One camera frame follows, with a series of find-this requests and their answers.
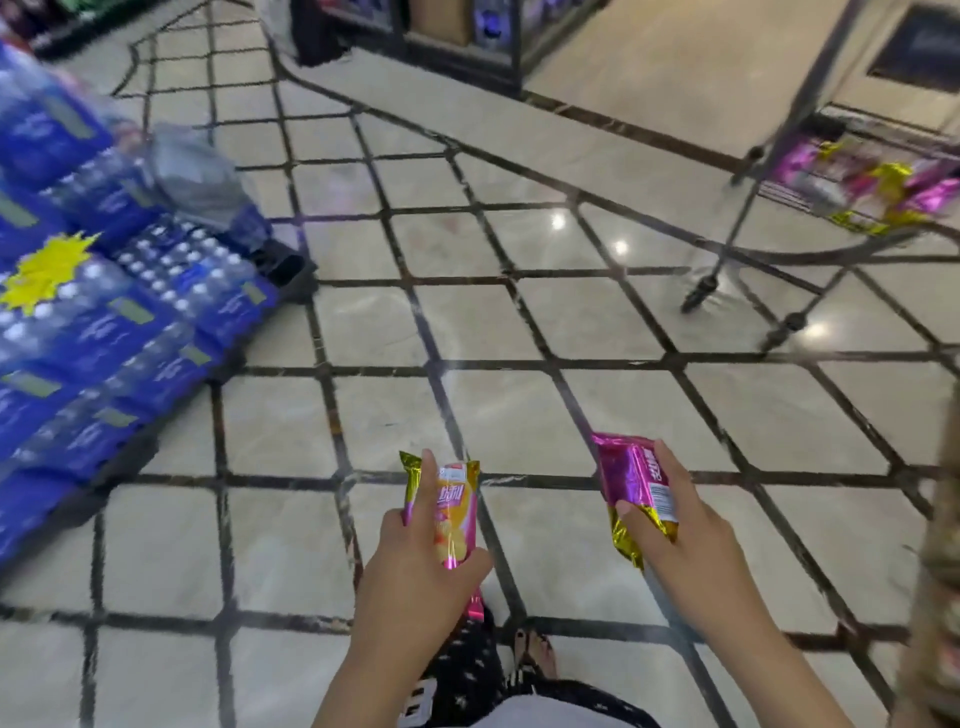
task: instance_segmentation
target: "gray plastic bag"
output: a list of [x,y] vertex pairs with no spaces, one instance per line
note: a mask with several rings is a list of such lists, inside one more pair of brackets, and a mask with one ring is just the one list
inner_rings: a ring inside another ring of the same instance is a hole
[[243,177],[204,132],[157,124],[144,142],[144,170],[154,191],[183,218],[227,235],[249,251],[271,237]]

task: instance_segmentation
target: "yellow starburst sign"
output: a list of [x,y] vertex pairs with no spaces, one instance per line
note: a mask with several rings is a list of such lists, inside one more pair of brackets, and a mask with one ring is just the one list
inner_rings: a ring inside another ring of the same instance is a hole
[[74,279],[77,266],[90,258],[87,248],[98,236],[58,235],[40,250],[20,258],[16,273],[4,284],[0,304],[33,315],[38,303],[53,300],[57,289]]

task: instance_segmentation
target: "pants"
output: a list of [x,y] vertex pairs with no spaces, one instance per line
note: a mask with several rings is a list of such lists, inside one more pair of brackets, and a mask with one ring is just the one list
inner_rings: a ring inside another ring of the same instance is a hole
[[659,728],[649,714],[576,680],[544,677],[532,660],[504,676],[492,619],[466,619],[427,667],[407,700],[397,728],[466,728],[516,695],[541,695],[621,720]]

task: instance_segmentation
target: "cardboard box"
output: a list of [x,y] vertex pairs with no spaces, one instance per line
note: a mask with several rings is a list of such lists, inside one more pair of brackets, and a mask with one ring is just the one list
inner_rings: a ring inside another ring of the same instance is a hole
[[454,45],[469,45],[472,9],[472,0],[410,0],[410,29]]

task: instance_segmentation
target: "foot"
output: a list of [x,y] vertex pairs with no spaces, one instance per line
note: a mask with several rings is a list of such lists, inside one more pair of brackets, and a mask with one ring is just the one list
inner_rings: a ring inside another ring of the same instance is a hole
[[543,677],[548,680],[557,679],[557,655],[553,651],[553,645],[545,637],[541,637],[533,630],[516,630],[516,639],[514,641],[514,664],[519,665],[520,659],[524,653],[530,656]]

